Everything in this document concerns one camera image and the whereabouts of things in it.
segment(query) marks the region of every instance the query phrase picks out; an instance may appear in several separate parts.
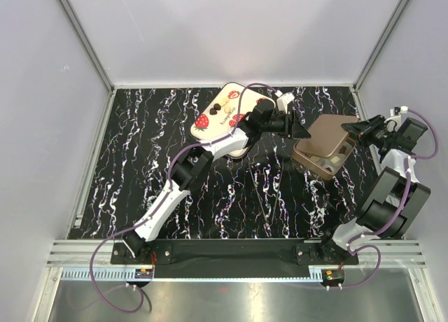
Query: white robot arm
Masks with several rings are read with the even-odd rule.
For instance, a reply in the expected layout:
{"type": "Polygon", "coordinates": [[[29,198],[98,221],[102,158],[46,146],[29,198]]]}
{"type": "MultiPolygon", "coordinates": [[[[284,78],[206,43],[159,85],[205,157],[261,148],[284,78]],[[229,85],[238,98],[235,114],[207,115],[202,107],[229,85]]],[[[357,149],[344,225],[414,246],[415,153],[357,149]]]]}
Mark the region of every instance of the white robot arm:
{"type": "Polygon", "coordinates": [[[301,126],[295,111],[288,111],[292,94],[279,98],[281,108],[269,100],[260,101],[252,112],[247,113],[237,128],[215,139],[198,141],[186,146],[177,160],[172,162],[169,178],[162,192],[151,204],[145,215],[135,224],[135,229],[123,236],[123,243],[135,258],[145,242],[157,238],[160,229],[179,202],[200,187],[207,178],[211,163],[232,151],[247,148],[257,142],[263,132],[275,132],[289,139],[309,138],[301,126]]]}
{"type": "Polygon", "coordinates": [[[316,252],[323,262],[340,263],[347,252],[371,239],[401,238],[431,194],[416,178],[416,160],[412,157],[417,140],[428,127],[413,118],[402,124],[400,113],[406,112],[407,109],[397,107],[388,119],[377,115],[342,125],[359,145],[375,145],[382,172],[358,203],[356,217],[325,233],[316,252]]]}

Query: metal floor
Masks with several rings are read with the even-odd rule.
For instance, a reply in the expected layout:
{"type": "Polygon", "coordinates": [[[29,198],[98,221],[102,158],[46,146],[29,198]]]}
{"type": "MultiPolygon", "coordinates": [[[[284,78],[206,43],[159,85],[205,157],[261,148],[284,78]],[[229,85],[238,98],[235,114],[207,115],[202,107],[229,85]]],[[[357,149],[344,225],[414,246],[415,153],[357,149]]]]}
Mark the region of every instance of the metal floor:
{"type": "MultiPolygon", "coordinates": [[[[347,283],[357,283],[366,275],[359,269],[348,269],[347,283]]],[[[117,284],[101,282],[100,287],[106,291],[117,284]]],[[[371,282],[343,291],[327,292],[311,283],[216,282],[153,282],[145,291],[153,306],[150,314],[147,302],[133,315],[118,313],[102,302],[77,311],[74,307],[97,299],[95,290],[88,281],[62,281],[49,321],[423,321],[410,276],[401,269],[381,269],[371,282]]],[[[123,309],[135,308],[140,300],[129,289],[111,293],[108,298],[123,309]]]]}

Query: open box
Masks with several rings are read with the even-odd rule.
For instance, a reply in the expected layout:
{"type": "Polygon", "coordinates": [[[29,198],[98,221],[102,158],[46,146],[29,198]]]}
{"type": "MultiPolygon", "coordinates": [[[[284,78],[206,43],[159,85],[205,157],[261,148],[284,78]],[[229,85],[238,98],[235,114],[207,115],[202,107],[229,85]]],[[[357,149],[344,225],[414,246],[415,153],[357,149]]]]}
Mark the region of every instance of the open box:
{"type": "Polygon", "coordinates": [[[308,129],[311,138],[301,139],[294,145],[292,159],[322,179],[331,180],[356,145],[341,124],[357,121],[352,115],[319,116],[308,129]]]}

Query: strawberry print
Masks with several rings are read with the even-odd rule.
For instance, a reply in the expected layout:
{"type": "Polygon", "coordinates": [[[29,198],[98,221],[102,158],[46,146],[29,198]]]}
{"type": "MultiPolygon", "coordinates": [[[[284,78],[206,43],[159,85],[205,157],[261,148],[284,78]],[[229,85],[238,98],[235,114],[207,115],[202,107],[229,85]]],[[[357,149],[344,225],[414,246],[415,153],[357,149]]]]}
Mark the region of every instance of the strawberry print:
{"type": "Polygon", "coordinates": [[[242,118],[244,118],[244,114],[239,114],[239,115],[234,115],[233,117],[232,117],[232,119],[233,120],[231,120],[231,121],[229,121],[229,125],[231,126],[231,127],[234,127],[235,126],[235,124],[237,123],[237,119],[238,119],[238,121],[240,121],[242,118]]]}
{"type": "Polygon", "coordinates": [[[238,119],[238,121],[240,121],[242,118],[244,118],[244,114],[239,114],[238,116],[235,114],[233,117],[232,117],[232,119],[233,120],[235,120],[235,121],[237,121],[237,119],[238,119]]]}
{"type": "Polygon", "coordinates": [[[209,126],[209,118],[205,114],[201,114],[195,121],[196,130],[204,131],[209,126]]]}
{"type": "Polygon", "coordinates": [[[239,91],[230,91],[229,95],[227,96],[229,99],[235,99],[239,97],[239,91]]]}

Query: black marble surface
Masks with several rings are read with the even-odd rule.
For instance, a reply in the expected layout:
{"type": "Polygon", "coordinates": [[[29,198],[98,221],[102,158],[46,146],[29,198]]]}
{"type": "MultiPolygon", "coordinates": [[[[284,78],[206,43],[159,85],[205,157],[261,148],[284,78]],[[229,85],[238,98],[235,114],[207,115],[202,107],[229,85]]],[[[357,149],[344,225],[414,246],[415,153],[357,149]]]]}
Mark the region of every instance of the black marble surface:
{"type": "MultiPolygon", "coordinates": [[[[170,160],[189,137],[190,126],[219,90],[118,90],[84,217],[69,238],[105,238],[140,219],[162,189],[170,160]]],[[[254,90],[272,96],[267,89],[254,90]]],[[[348,87],[281,90],[294,92],[294,108],[305,127],[322,113],[358,115],[348,87]]],[[[214,162],[202,188],[180,203],[159,238],[318,237],[348,221],[377,177],[368,149],[355,148],[335,178],[324,183],[308,171],[295,170],[290,159],[294,143],[264,134],[243,160],[214,162]]]]}

